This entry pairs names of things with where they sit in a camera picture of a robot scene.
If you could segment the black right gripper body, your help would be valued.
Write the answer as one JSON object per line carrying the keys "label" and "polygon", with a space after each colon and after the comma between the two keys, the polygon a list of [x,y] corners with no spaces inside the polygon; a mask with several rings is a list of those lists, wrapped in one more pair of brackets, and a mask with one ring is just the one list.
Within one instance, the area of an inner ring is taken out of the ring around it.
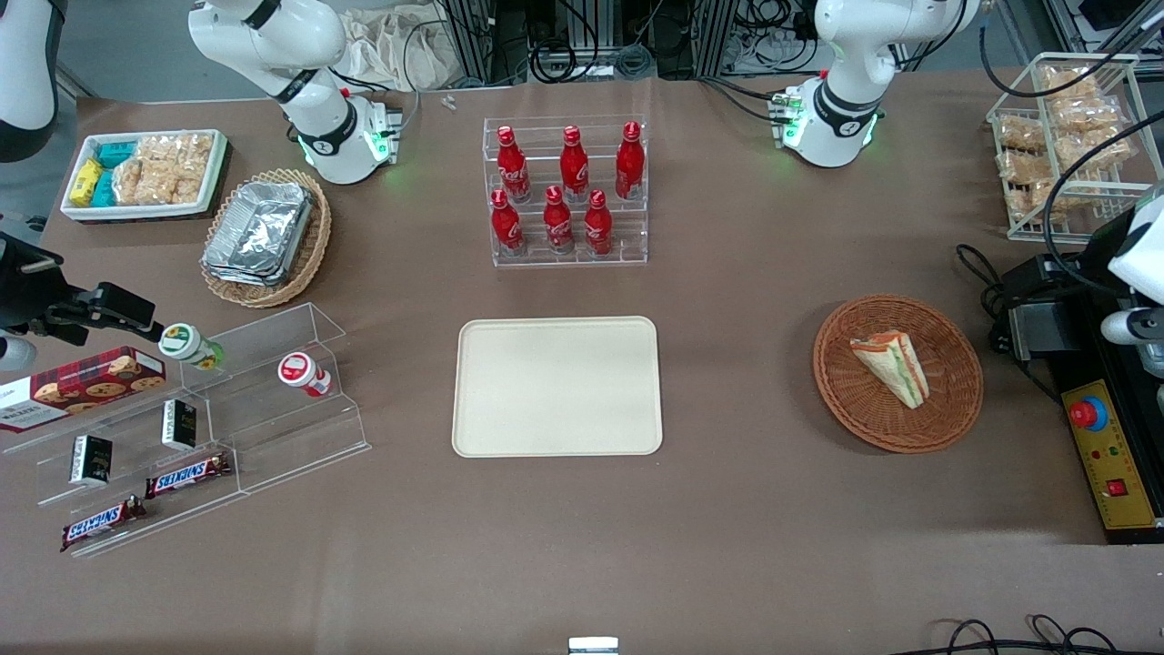
{"label": "black right gripper body", "polygon": [[24,240],[3,235],[1,257],[1,327],[14,335],[58,339],[70,346],[84,346],[88,328],[74,323],[87,316],[87,290],[70,285],[54,252],[30,245]]}

